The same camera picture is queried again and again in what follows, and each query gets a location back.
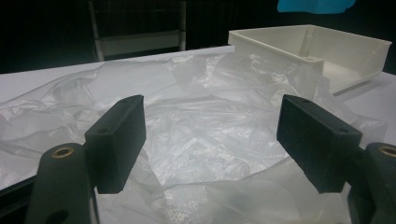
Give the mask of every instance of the plastic bag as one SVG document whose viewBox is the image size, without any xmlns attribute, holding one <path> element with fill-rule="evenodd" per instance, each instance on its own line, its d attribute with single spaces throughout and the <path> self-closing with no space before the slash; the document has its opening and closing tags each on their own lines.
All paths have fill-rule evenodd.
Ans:
<svg viewBox="0 0 396 224">
<path fill-rule="evenodd" d="M 148 139 L 122 193 L 98 195 L 103 223 L 348 223 L 276 141 L 283 94 L 314 100 L 381 141 L 385 124 L 351 113 L 300 64 L 256 55 L 105 63 L 0 105 L 0 189 L 83 134 L 119 99 L 145 95 Z"/>
</svg>

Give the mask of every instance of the white bin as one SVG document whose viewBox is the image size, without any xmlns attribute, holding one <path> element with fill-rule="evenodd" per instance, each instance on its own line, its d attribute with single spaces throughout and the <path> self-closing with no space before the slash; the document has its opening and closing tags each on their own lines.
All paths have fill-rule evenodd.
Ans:
<svg viewBox="0 0 396 224">
<path fill-rule="evenodd" d="M 230 31 L 236 52 L 310 65 L 330 80 L 332 93 L 382 72 L 391 42 L 315 25 Z"/>
</svg>

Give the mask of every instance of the plastic wrap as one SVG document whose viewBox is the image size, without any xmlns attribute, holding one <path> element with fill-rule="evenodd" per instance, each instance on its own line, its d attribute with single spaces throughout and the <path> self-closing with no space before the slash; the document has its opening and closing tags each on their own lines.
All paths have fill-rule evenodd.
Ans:
<svg viewBox="0 0 396 224">
<path fill-rule="evenodd" d="M 386 125 L 316 80 L 304 65 L 236 53 L 60 78 L 0 105 L 0 189 L 34 175 L 49 148 L 83 143 L 119 99 L 143 94 L 148 139 L 124 191 L 98 196 L 103 223 L 348 223 L 342 196 L 319 195 L 276 141 L 282 96 L 314 100 L 363 131 L 363 144 L 381 141 Z"/>
</svg>

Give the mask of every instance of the metal ring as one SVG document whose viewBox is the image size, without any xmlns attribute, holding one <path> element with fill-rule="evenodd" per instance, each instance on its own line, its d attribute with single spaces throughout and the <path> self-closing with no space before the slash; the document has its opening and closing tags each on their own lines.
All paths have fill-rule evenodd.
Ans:
<svg viewBox="0 0 396 224">
<path fill-rule="evenodd" d="M 52 152 L 51 157 L 55 159 L 64 158 L 70 156 L 74 152 L 72 147 L 61 147 Z"/>
<path fill-rule="evenodd" d="M 379 150 L 385 155 L 395 157 L 396 158 L 396 148 L 395 147 L 380 147 Z"/>
</svg>

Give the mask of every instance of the transparent plastic sheet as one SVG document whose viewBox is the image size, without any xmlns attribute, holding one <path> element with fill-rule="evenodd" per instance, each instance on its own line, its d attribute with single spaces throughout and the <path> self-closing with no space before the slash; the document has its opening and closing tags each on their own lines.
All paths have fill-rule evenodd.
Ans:
<svg viewBox="0 0 396 224">
<path fill-rule="evenodd" d="M 103 223 L 348 223 L 340 194 L 319 195 L 276 141 L 283 94 L 300 95 L 381 141 L 300 64 L 256 55 L 105 63 L 0 105 L 0 189 L 40 155 L 83 134 L 119 99 L 145 95 L 148 139 L 125 190 L 99 195 Z"/>
</svg>

